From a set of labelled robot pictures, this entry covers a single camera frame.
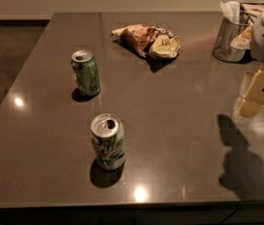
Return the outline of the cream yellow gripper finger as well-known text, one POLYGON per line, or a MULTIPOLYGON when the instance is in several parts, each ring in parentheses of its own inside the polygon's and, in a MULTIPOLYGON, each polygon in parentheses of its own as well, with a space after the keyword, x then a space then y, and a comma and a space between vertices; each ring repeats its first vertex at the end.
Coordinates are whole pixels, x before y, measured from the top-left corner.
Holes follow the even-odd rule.
POLYGON ((244 75, 234 112, 241 117, 253 118, 264 107, 264 67, 244 75))

